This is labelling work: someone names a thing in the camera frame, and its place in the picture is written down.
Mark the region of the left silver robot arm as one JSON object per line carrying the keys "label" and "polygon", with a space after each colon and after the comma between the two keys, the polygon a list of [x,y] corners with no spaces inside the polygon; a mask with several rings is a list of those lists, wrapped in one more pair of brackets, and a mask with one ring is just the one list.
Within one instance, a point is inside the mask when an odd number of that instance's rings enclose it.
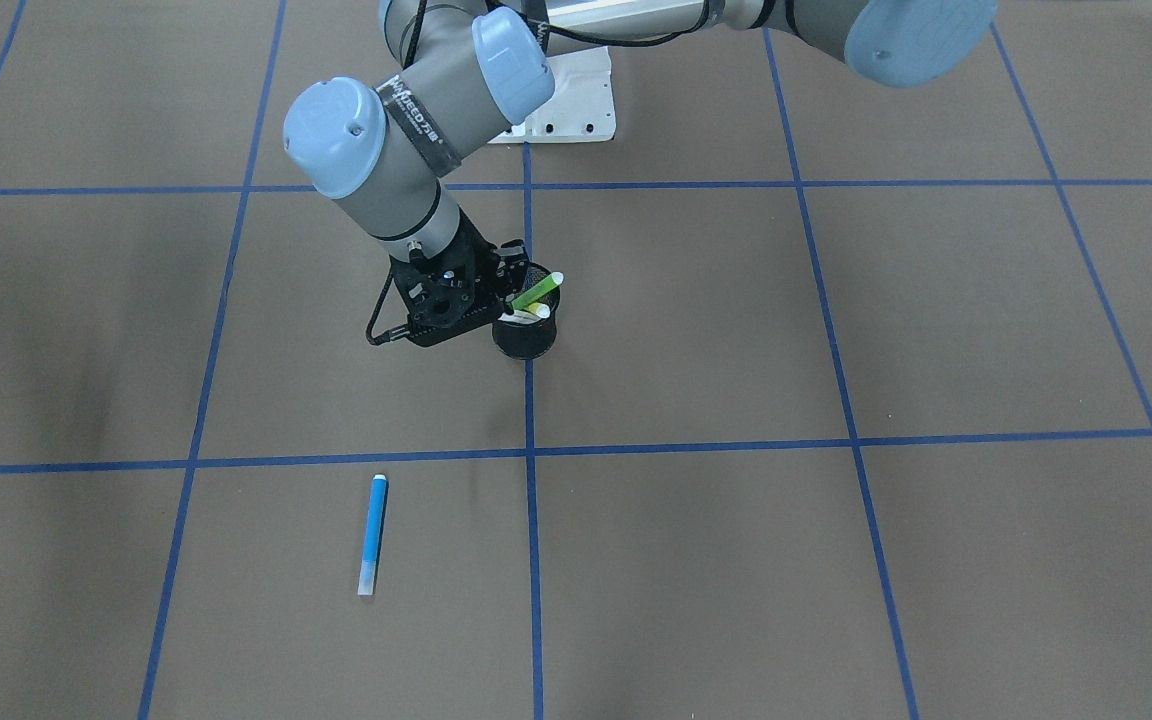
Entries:
{"label": "left silver robot arm", "polygon": [[444,179],[553,99],[550,59],[772,28],[878,85],[916,88],[958,65],[995,15],[993,1],[384,1],[396,76],[308,86],[282,146],[388,256],[385,288],[406,319],[367,327],[370,344],[431,347],[488,325],[506,356],[535,359],[556,342],[561,290],[524,242],[486,241]]}

